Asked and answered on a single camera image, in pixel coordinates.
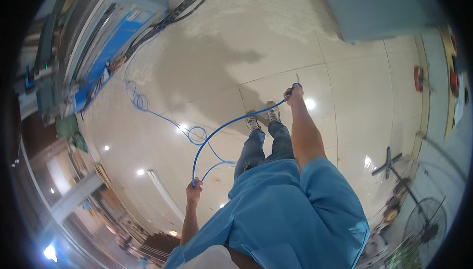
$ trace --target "leg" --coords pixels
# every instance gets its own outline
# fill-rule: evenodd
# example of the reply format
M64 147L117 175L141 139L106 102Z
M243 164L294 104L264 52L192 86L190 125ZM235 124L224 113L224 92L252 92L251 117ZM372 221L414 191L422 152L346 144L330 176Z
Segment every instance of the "leg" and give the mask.
M273 137L272 153L268 156L268 161L279 159L295 159L292 152L291 135L280 121L273 120L268 125L268 131Z
M264 162L263 142L264 132L253 130L243 145L240 158L235 166L234 179L237 179L243 172L252 167L256 167Z

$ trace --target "man's left hand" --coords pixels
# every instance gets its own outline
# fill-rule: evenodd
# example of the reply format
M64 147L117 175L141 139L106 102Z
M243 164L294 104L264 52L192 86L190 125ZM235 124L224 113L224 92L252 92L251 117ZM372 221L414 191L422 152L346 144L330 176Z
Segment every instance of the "man's left hand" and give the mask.
M198 177L194 178L195 187L192 186L192 182L187 185L186 194L187 194L187 206L196 207L199 199L201 198L202 193L202 183Z

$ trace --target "shoe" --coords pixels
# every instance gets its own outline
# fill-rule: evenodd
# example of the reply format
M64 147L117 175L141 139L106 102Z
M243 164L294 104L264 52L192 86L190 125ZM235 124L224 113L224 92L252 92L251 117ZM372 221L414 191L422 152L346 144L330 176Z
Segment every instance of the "shoe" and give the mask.
M266 107L269 108L269 107L274 106L275 104L276 103L274 101L270 100L266 103ZM271 110L269 110L268 117L269 117L269 122L273 122L275 120L278 122L281 122L281 115L279 114L279 108L274 107Z
M252 110L250 112L247 112L246 114L251 114L251 113L254 113L256 112L255 110ZM246 117L245 119L246 121L246 126L248 126L248 129L250 131L253 131L253 130L259 130L261 131L261 126L258 124L258 121L256 120L256 118L254 116L251 116L251 117Z

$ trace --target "hand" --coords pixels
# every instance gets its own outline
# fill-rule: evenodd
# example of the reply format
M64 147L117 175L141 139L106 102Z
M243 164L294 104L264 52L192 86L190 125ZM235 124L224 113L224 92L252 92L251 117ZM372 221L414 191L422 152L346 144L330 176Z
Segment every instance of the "hand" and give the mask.
M289 99L287 100L287 104L289 106L293 106L297 99L302 99L302 97L304 96L304 90L302 90L302 88L300 88L300 86L297 84L294 84L292 85L291 88L288 88L286 92L283 94L284 97L286 97L286 95L288 95L291 92L292 94L291 96L289 96Z
M192 186L192 182L187 185L186 194L187 194L187 206L188 207L197 207L197 203L201 198L202 193L202 183L198 177L194 178L195 187Z

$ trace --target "green cloth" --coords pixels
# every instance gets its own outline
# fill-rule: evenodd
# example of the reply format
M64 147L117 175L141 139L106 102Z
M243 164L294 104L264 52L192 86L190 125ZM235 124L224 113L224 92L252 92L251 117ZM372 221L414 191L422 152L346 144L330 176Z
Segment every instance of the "green cloth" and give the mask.
M85 153L88 153L86 141L79 132L79 126L77 125L77 119L75 115L70 115L62 119L56 119L56 133L58 138L65 139L68 144L73 145Z

